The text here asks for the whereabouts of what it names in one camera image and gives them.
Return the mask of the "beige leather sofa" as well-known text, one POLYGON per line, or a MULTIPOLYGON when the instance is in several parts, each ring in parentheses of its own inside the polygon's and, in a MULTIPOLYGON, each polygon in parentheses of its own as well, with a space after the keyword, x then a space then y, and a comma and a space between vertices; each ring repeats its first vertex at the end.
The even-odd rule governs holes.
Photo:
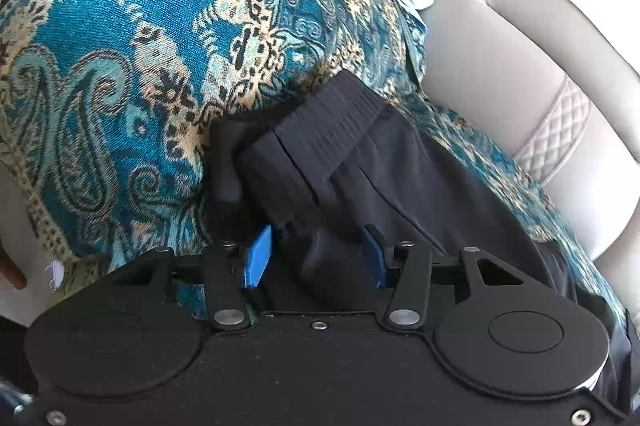
POLYGON ((435 0, 424 92, 538 181, 599 270, 639 272, 639 76, 569 0, 435 0))

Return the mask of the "blue paisley sofa throw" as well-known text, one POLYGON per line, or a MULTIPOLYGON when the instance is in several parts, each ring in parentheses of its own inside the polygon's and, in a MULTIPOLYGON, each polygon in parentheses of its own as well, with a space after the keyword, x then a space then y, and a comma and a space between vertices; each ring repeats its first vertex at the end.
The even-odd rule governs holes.
POLYGON ((426 29, 398 0, 1 0, 1 167, 55 305, 153 246, 198 252, 209 124, 355 73, 469 168, 578 282, 625 309, 541 185, 419 87, 426 29))

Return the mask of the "black pants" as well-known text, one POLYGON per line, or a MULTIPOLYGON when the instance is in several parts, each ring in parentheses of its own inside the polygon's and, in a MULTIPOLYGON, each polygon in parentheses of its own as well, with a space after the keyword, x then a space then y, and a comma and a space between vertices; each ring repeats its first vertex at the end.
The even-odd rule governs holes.
POLYGON ((209 138, 212 236, 250 243, 273 233, 260 308, 372 307, 367 227, 437 259, 476 246, 601 321, 611 354, 597 392, 622 411, 634 406, 631 321, 536 183, 456 113, 420 99, 400 112, 341 72, 305 101, 215 120, 209 138))

